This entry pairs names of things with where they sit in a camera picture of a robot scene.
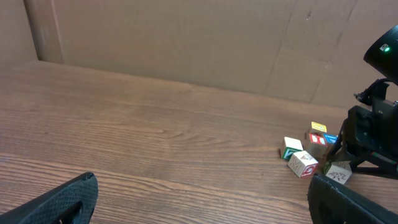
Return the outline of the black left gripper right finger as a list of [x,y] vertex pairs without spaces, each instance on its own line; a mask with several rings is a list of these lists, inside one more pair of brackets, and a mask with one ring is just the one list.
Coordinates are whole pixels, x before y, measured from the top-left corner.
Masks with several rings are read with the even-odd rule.
[[315,174],[311,179],[308,206],[316,224],[397,224],[396,213],[323,174]]

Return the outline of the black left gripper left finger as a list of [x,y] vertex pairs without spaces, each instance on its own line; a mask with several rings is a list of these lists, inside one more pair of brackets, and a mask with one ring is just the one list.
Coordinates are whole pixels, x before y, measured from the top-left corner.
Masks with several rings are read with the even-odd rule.
[[85,172],[1,215],[1,224],[89,224],[98,199],[98,181]]

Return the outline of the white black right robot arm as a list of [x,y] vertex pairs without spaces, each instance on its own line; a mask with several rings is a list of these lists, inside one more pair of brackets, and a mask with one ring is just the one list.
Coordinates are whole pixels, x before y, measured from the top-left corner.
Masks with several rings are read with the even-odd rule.
[[348,110],[326,164],[348,165],[353,173],[397,178],[397,102],[386,100],[397,84],[397,26],[389,29],[364,54],[363,60],[384,78],[355,98],[364,106]]

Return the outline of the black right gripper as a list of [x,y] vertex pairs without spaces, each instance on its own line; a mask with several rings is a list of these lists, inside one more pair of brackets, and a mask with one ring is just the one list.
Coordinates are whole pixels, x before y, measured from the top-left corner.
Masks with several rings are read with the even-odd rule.
[[[345,127],[326,161],[349,161],[350,153],[358,157],[350,162],[353,173],[397,180],[397,106],[386,100],[386,90],[368,90],[359,98],[370,108],[354,106],[348,110]],[[359,166],[366,161],[374,167]]]

